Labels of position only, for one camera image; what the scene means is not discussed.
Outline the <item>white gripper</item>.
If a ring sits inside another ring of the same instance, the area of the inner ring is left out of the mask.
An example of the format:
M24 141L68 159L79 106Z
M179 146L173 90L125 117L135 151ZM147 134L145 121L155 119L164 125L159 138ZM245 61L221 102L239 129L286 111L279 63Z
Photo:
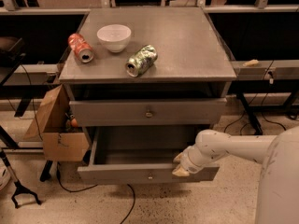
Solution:
M179 165L172 171L172 174L178 177L197 174L205 166L217 161L220 157L221 155L205 154L196 146L189 146L173 159L173 163L179 163Z

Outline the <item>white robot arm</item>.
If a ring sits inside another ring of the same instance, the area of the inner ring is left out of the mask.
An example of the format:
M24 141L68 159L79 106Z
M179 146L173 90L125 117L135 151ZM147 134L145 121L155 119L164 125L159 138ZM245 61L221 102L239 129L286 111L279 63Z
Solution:
M299 224L299 127L257 136L203 130L174 158L173 175L197 174L228 155L262 166L255 224Z

